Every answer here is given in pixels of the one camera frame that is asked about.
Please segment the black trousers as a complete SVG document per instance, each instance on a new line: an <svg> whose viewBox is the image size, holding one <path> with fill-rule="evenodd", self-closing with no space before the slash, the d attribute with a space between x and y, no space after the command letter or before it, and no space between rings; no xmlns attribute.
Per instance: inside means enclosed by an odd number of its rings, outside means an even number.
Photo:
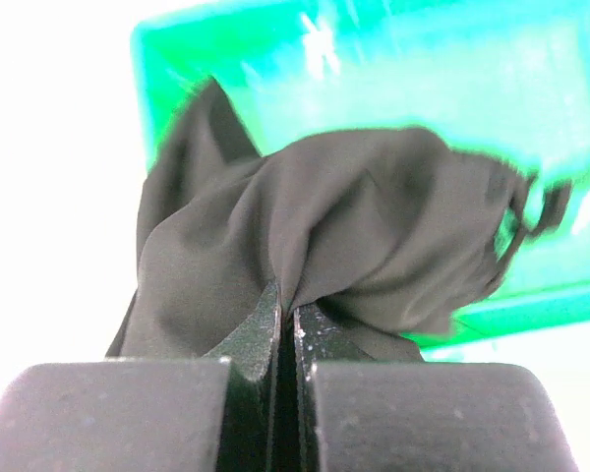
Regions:
<svg viewBox="0 0 590 472"><path fill-rule="evenodd" d="M209 81L143 186L137 289L111 357L208 353L277 289L280 315L319 303L379 357L448 334L503 283L522 244L561 225L572 186L524 210L534 177L423 127L333 131L260 155Z"/></svg>

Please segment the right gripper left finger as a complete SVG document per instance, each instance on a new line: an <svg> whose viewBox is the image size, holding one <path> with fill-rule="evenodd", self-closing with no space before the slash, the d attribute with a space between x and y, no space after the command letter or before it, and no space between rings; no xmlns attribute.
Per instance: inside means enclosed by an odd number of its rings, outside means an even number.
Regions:
<svg viewBox="0 0 590 472"><path fill-rule="evenodd" d="M204 357L40 364L0 398L0 471L267 471L274 285Z"/></svg>

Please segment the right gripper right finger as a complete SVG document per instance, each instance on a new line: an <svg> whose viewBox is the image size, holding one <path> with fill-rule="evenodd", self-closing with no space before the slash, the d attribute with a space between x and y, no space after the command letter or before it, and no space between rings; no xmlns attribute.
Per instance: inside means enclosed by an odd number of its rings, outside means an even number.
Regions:
<svg viewBox="0 0 590 472"><path fill-rule="evenodd" d="M590 471L590 322L403 362L307 307L294 350L305 471Z"/></svg>

